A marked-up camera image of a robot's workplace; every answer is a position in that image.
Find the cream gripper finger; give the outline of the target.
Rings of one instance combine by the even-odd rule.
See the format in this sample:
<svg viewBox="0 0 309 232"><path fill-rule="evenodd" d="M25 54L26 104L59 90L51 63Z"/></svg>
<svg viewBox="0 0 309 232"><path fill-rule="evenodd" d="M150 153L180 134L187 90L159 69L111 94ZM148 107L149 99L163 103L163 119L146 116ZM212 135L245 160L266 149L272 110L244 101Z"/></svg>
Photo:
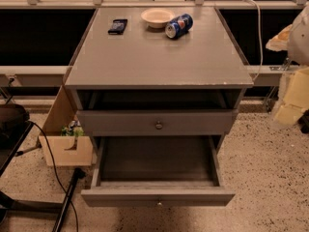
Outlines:
<svg viewBox="0 0 309 232"><path fill-rule="evenodd" d="M266 49L271 51L287 51L290 44L290 32L292 29L292 24L286 26L277 35L272 37L266 44Z"/></svg>

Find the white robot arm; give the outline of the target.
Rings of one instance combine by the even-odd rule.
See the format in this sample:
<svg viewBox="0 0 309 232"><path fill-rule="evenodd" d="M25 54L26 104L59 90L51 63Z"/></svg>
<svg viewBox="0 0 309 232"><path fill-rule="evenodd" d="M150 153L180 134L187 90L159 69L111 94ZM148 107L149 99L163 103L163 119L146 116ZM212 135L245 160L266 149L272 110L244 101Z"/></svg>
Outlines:
<svg viewBox="0 0 309 232"><path fill-rule="evenodd" d="M286 50L288 58L299 65L309 65L309 6L306 6L293 23L282 29L266 44L272 51Z"/></svg>

